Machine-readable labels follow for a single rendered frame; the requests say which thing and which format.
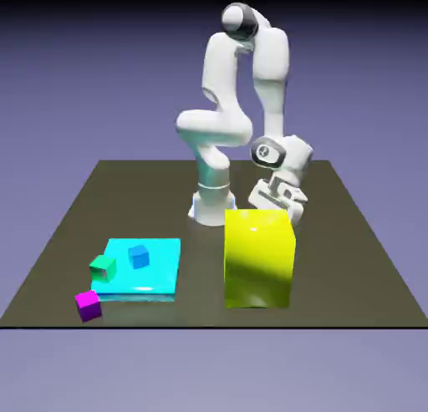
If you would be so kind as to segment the small magenta cube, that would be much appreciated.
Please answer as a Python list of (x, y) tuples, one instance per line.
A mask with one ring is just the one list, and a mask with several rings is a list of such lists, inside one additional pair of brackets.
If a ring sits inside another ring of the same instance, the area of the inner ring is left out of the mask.
[(74, 300), (83, 323), (102, 316), (99, 296), (94, 290), (81, 292)]

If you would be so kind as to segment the small green cube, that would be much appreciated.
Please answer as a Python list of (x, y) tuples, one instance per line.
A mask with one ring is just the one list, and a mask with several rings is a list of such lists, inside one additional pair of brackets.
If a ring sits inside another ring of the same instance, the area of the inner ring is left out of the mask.
[(92, 282), (111, 282), (117, 272), (116, 260), (106, 255), (98, 255), (89, 264)]

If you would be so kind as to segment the small blue cube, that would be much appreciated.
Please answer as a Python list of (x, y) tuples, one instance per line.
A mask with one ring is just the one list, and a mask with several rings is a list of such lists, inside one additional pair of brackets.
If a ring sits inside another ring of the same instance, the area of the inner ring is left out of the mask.
[(147, 248), (143, 245), (130, 247), (128, 250), (130, 264), (134, 269), (140, 269), (150, 264), (150, 254)]

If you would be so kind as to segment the large cyan box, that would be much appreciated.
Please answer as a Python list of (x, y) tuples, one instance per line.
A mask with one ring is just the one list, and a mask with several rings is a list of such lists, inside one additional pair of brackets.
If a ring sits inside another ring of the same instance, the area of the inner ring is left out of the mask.
[[(143, 244), (150, 254), (150, 264), (134, 269), (128, 250)], [(179, 238), (110, 238), (104, 255), (116, 260), (117, 272), (111, 282), (91, 282), (102, 302), (172, 302), (181, 255)]]

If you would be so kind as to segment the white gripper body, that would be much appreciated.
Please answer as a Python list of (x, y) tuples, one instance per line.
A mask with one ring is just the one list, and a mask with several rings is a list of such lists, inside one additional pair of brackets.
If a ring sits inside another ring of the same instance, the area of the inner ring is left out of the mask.
[(252, 189), (248, 202), (259, 210), (285, 210), (293, 226), (296, 226), (308, 202), (305, 194), (296, 186), (281, 179), (267, 183), (261, 179)]

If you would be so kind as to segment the large yellow box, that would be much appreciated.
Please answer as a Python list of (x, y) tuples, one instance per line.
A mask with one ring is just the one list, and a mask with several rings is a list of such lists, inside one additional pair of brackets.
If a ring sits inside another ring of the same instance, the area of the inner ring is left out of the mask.
[(227, 308), (287, 308), (296, 236), (285, 210), (227, 210), (224, 298)]

